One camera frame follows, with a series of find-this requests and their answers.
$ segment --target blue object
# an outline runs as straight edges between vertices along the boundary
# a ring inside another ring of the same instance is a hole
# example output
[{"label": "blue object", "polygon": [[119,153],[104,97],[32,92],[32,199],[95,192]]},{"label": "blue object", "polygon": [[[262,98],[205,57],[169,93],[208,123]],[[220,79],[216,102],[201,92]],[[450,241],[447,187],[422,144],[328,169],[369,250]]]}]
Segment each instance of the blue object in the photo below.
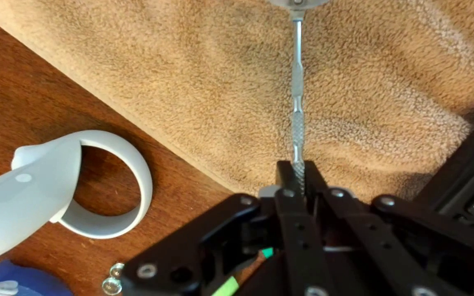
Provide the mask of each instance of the blue object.
[{"label": "blue object", "polygon": [[73,296],[73,291],[60,278],[43,269],[2,261],[0,281],[9,279],[19,281],[19,296]]}]

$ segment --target hole in bracket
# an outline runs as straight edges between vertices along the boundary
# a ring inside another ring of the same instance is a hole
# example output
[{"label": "hole in bracket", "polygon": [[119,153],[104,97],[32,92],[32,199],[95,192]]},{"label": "hole in bracket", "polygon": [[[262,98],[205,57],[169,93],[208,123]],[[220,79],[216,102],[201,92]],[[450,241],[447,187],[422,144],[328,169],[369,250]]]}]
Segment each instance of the hole in bracket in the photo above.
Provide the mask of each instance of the hole in bracket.
[{"label": "hole in bracket", "polygon": [[174,269],[170,278],[175,283],[188,283],[193,279],[193,271],[187,266],[182,266],[182,268]]}]

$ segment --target metal rod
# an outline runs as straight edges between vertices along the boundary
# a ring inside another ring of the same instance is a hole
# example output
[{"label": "metal rod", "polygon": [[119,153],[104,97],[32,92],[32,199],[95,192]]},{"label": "metal rod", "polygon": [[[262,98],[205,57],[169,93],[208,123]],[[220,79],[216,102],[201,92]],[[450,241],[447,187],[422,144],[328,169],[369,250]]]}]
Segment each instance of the metal rod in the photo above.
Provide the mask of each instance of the metal rod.
[{"label": "metal rod", "polygon": [[294,169],[305,194],[305,116],[304,116],[304,11],[294,11],[294,67],[292,67],[292,143]]}]

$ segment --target black metal bracket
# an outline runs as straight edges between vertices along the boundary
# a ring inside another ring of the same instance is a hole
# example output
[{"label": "black metal bracket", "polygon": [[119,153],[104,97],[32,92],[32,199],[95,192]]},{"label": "black metal bracket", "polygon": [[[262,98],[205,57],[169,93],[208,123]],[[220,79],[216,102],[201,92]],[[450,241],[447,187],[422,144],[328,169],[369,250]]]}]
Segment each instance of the black metal bracket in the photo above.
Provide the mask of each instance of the black metal bracket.
[{"label": "black metal bracket", "polygon": [[[312,161],[305,195],[292,190],[289,161],[279,163],[277,181],[261,199],[228,197],[131,260],[126,296],[213,294],[266,246],[276,256],[238,294],[474,294],[474,230],[397,197],[369,207],[328,187]],[[455,253],[465,269],[448,271],[445,258]]]}]

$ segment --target tan towel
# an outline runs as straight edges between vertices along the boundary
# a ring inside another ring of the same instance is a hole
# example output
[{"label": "tan towel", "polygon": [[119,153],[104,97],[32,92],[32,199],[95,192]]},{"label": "tan towel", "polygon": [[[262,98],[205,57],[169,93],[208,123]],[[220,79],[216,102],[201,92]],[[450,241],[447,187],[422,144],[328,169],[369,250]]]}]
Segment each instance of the tan towel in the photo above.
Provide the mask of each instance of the tan towel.
[{"label": "tan towel", "polygon": [[[292,23],[267,0],[0,0],[0,26],[234,190],[290,158]],[[474,0],[332,0],[305,65],[307,158],[412,197],[474,126]]]}]

